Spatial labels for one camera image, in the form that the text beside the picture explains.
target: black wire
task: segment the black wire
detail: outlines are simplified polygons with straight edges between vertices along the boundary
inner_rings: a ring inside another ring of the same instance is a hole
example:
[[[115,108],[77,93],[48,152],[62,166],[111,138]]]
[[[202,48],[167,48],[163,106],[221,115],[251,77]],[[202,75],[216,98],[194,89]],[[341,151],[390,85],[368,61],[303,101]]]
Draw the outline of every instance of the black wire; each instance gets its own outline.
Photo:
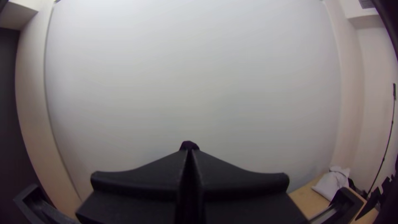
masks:
[[[383,156],[383,160],[381,161],[379,170],[377,171],[376,177],[373,180],[372,186],[369,188],[368,193],[366,194],[366,197],[368,197],[368,195],[370,194],[370,191],[372,190],[372,187],[374,185],[374,183],[376,182],[377,177],[379,176],[380,170],[381,170],[381,166],[384,163],[384,159],[386,158],[386,154],[387,154],[387,149],[388,149],[388,145],[390,144],[390,138],[391,138],[391,132],[393,130],[393,124],[394,124],[394,113],[395,113],[395,100],[396,100],[396,96],[394,96],[394,105],[393,105],[393,118],[391,119],[391,128],[390,128],[390,136],[388,136],[388,142],[387,142],[387,146],[386,146],[386,151],[384,152],[384,156]]]

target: black 3d-printed mount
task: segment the black 3d-printed mount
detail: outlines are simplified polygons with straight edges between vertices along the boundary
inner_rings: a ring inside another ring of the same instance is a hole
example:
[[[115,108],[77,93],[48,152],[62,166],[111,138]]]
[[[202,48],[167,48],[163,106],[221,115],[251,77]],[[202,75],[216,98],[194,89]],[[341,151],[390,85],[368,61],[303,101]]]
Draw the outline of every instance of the black 3d-printed mount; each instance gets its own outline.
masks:
[[[134,170],[95,172],[91,184],[93,193],[76,212],[82,224],[304,224],[322,220],[304,217],[286,194],[286,174],[243,170],[200,151],[191,141]],[[77,223],[46,204],[37,189],[32,186],[15,198],[32,223]],[[331,206],[338,212],[323,223],[349,223],[362,206],[354,197],[349,190],[340,190]]]

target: wooden table surface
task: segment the wooden table surface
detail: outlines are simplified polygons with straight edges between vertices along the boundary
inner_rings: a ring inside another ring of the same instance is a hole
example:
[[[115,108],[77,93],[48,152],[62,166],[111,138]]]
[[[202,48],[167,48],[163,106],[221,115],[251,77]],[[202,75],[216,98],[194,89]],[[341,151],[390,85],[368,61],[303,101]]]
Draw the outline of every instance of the wooden table surface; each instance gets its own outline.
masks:
[[[290,198],[300,208],[301,212],[304,214],[304,216],[307,219],[312,218],[313,216],[315,216],[316,214],[323,211],[324,209],[326,209],[329,206],[330,202],[327,199],[325,199],[323,196],[321,196],[320,194],[318,194],[317,192],[315,192],[314,190],[311,189],[311,187],[315,186],[315,184],[319,181],[319,179],[322,176],[323,175],[320,175],[319,177],[313,179],[312,181],[310,181],[303,187],[301,187],[289,194]],[[351,192],[353,192],[357,197],[359,197],[364,202],[364,205],[366,204],[366,201],[361,196],[359,196],[353,190],[351,190]],[[379,212],[373,208],[362,218],[360,218],[357,221],[353,220],[351,223],[352,224],[371,224],[376,219],[378,213]]]

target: white backdrop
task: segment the white backdrop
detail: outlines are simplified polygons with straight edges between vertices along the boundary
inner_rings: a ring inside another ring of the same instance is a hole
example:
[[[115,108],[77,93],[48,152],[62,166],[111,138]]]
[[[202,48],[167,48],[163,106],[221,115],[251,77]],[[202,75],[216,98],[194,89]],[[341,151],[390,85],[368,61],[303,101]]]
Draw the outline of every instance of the white backdrop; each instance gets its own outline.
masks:
[[[128,170],[184,140],[289,190],[325,170],[340,68],[318,0],[64,0],[45,83],[59,151],[80,196],[96,170]]]

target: air vent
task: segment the air vent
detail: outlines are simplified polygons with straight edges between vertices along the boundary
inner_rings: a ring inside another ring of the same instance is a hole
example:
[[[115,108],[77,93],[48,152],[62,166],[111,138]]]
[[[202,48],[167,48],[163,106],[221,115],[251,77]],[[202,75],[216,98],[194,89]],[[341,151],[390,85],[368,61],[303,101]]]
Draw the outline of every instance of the air vent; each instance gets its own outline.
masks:
[[[359,0],[363,9],[374,8],[373,2],[371,0]]]

